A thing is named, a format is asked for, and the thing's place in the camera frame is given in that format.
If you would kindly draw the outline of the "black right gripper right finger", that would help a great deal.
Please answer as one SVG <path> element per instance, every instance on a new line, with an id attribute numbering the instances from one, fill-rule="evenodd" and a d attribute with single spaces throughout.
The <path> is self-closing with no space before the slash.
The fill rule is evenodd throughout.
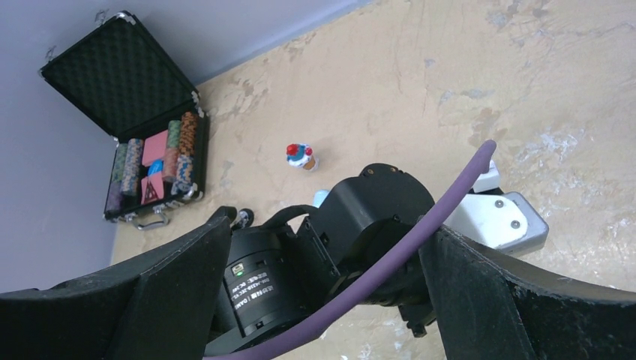
<path id="1" fill-rule="evenodd" d="M 420 248 L 448 359 L 633 359 L 635 294 L 556 274 L 448 227 Z"/>

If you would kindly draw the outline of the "light blue stapler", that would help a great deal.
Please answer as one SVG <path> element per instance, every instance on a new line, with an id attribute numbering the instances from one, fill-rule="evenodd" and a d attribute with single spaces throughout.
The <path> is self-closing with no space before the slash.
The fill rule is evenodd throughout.
<path id="1" fill-rule="evenodd" d="M 319 208 L 324 203 L 329 193 L 330 193 L 330 190 L 326 190 L 326 189 L 318 190 L 313 196 L 312 206 Z"/>

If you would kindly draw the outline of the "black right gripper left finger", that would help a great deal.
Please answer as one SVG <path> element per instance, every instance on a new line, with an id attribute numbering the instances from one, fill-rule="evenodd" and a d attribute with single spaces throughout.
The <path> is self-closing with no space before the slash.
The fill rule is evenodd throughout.
<path id="1" fill-rule="evenodd" d="M 1 295 L 3 359 L 201 359 L 231 223 L 220 207 L 177 239 L 50 289 Z"/>

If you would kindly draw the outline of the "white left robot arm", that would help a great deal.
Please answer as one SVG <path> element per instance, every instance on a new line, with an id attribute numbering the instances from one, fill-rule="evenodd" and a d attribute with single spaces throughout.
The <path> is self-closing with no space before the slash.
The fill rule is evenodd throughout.
<path id="1" fill-rule="evenodd" d="M 319 205 L 292 205 L 265 223 L 232 206 L 229 258 L 206 356 L 261 344 L 342 293 L 434 205 L 425 186 L 384 163 L 338 182 Z"/>

